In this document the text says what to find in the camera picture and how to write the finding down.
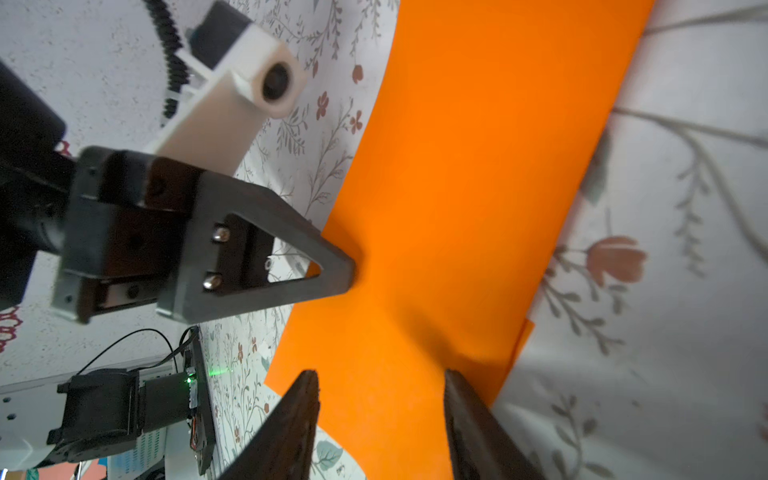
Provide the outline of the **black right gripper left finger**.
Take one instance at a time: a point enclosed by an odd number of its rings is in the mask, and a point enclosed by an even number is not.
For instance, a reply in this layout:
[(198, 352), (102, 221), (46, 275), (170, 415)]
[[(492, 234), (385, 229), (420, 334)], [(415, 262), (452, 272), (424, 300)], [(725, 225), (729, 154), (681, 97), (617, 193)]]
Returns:
[(304, 370), (219, 478), (307, 479), (319, 412), (318, 374)]

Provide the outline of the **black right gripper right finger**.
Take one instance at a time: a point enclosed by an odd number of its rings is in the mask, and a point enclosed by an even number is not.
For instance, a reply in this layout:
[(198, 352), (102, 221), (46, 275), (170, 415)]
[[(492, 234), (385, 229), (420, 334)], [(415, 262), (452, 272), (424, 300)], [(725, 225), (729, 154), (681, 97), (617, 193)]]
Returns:
[(455, 479), (541, 479), (463, 374), (445, 371), (444, 417)]

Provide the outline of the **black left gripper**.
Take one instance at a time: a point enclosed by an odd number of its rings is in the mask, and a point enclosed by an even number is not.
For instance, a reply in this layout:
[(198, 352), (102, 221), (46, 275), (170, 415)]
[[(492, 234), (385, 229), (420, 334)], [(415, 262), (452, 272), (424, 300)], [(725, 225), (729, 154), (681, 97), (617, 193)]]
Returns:
[[(354, 260), (275, 192), (202, 173), (166, 157), (86, 148), (69, 190), (53, 311), (86, 324), (158, 300), (160, 315), (199, 324), (351, 288)], [(277, 240), (319, 273), (270, 281)]]

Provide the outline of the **orange square paper sheet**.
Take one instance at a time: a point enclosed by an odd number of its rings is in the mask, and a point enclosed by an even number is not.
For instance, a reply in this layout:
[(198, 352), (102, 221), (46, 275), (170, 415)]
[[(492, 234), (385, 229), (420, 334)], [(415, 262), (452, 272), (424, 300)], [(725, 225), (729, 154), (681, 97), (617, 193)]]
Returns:
[(404, 1), (324, 228), (343, 295), (301, 303), (267, 376), (320, 381), (371, 479), (447, 479), (444, 372), (491, 402), (616, 100), (648, 1)]

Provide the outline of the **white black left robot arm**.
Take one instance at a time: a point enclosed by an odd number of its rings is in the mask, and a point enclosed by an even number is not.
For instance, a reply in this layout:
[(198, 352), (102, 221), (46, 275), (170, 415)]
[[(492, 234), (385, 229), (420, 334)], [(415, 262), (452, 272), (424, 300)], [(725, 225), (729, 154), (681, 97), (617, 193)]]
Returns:
[(53, 303), (77, 323), (144, 305), (186, 325), (173, 375), (82, 368), (1, 409), (1, 465), (27, 470), (121, 454), (182, 423), (197, 468), (216, 444), (199, 326), (347, 292), (354, 261), (273, 191), (167, 157), (56, 147), (64, 122), (1, 72), (1, 306), (18, 306), (36, 256), (57, 255)]

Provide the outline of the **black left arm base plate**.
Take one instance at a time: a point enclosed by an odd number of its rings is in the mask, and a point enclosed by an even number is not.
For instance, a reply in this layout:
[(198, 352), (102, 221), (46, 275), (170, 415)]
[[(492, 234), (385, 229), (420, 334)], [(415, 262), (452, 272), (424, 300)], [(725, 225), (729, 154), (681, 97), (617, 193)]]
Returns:
[(184, 373), (190, 389), (190, 448), (195, 455), (199, 475), (205, 476), (213, 461), (216, 431), (199, 327), (189, 327), (183, 333), (181, 347)]

